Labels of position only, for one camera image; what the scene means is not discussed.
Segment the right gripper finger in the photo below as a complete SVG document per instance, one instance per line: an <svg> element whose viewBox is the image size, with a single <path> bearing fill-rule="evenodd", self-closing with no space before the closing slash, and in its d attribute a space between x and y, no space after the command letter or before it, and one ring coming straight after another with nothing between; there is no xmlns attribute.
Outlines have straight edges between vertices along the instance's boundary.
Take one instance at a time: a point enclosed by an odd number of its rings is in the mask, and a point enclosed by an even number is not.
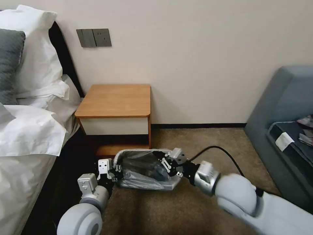
<svg viewBox="0 0 313 235"><path fill-rule="evenodd" d="M180 181L182 178L183 178L182 174L179 174L173 169L169 169L163 164L156 166L156 179L158 181L163 182Z"/></svg>
<svg viewBox="0 0 313 235"><path fill-rule="evenodd" d="M174 153L174 151L168 151L168 152L153 151L152 152L152 154L156 158L158 158L158 160L161 162L162 166L165 169L176 169L177 168L177 164L174 163L173 153Z"/></svg>

